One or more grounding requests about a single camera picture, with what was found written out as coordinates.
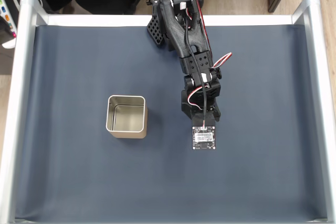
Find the red and white wire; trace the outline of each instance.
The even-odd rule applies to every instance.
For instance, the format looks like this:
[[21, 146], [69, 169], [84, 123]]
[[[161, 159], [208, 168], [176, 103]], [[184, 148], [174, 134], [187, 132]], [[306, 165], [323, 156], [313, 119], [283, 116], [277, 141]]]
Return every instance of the red and white wire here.
[[192, 105], [192, 106], [196, 106], [196, 107], [198, 107], [200, 110], [202, 110], [201, 107], [198, 106], [196, 103], [192, 103], [192, 102], [190, 102], [190, 98], [193, 96], [194, 93], [196, 93], [196, 92], [197, 92], [198, 90], [200, 90], [201, 88], [202, 88], [202, 86], [196, 88], [196, 89], [195, 89], [193, 92], [191, 92], [190, 95], [188, 96], [188, 103], [189, 103], [190, 105]]
[[231, 55], [232, 55], [232, 52], [229, 52], [228, 54], [221, 57], [218, 61], [215, 62], [212, 68], [219, 68], [221, 65], [224, 64], [225, 61], [227, 61], [228, 58], [231, 57]]

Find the black cable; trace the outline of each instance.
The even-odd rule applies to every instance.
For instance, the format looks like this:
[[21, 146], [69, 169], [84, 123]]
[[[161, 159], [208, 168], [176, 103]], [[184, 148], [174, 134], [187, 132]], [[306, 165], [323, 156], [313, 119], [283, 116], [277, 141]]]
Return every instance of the black cable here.
[[196, 60], [196, 57], [194, 55], [193, 49], [191, 48], [190, 43], [189, 43], [189, 37], [188, 37], [188, 17], [184, 18], [184, 22], [185, 22], [185, 34], [184, 34], [184, 36], [185, 36], [185, 43], [186, 43], [186, 45], [188, 47], [188, 50], [189, 50], [191, 56], [194, 59], [194, 62], [195, 62], [195, 65], [196, 65], [196, 69], [197, 69], [197, 73], [198, 73], [198, 76], [200, 77], [200, 81], [201, 81], [201, 85], [202, 85], [203, 98], [204, 98], [203, 123], [205, 123], [205, 117], [206, 117], [206, 90], [205, 90], [205, 85], [204, 85], [204, 81], [203, 81], [203, 78], [202, 78], [200, 67], [199, 67], [199, 65], [197, 63], [197, 60]]
[[4, 54], [3, 52], [0, 52], [0, 55], [4, 55], [4, 56], [7, 56], [8, 58], [12, 59], [13, 57], [7, 55], [7, 54]]

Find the gray fabric surface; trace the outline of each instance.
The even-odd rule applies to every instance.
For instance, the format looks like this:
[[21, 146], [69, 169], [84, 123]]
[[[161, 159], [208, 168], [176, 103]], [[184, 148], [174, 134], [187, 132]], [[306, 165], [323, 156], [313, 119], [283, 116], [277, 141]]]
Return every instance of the gray fabric surface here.
[[[193, 151], [175, 52], [145, 27], [39, 26], [16, 217], [48, 222], [309, 221], [326, 217], [304, 29], [209, 27], [222, 66], [215, 151]], [[112, 94], [142, 95], [148, 133], [105, 128]]]

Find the electronic device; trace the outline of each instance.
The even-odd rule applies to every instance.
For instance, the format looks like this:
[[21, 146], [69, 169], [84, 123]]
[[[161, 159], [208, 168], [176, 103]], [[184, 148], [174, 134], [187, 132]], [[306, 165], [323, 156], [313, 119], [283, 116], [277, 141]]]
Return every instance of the electronic device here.
[[169, 50], [177, 51], [185, 74], [181, 104], [192, 120], [192, 147], [214, 150], [215, 121], [220, 118], [216, 103], [221, 90], [220, 66], [232, 54], [213, 63], [201, 12], [203, 0], [148, 0], [147, 4], [152, 5], [147, 31], [157, 46], [167, 43]]
[[7, 34], [7, 36], [2, 36], [2, 39], [0, 40], [0, 44], [2, 44], [2, 43], [8, 42], [8, 41], [16, 38], [16, 33], [17, 33], [16, 25], [15, 25], [13, 19], [12, 19], [12, 16], [9, 12], [9, 9], [6, 5], [5, 0], [0, 0], [0, 17], [2, 18], [1, 19], [2, 23], [7, 23], [8, 24], [7, 27], [9, 29], [6, 28], [6, 31], [9, 30], [10, 33], [12, 34], [12, 35], [9, 35], [8, 32], [5, 32], [5, 27], [6, 26], [2, 25], [2, 28], [4, 30], [0, 31], [0, 33], [2, 33], [3, 35]]

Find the square metal container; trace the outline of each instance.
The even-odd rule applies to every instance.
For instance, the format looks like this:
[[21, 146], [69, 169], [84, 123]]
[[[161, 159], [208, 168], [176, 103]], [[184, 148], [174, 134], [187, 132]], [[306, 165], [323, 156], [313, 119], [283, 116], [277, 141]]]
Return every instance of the square metal container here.
[[117, 138], [144, 138], [147, 113], [144, 97], [112, 95], [108, 102], [106, 129]]

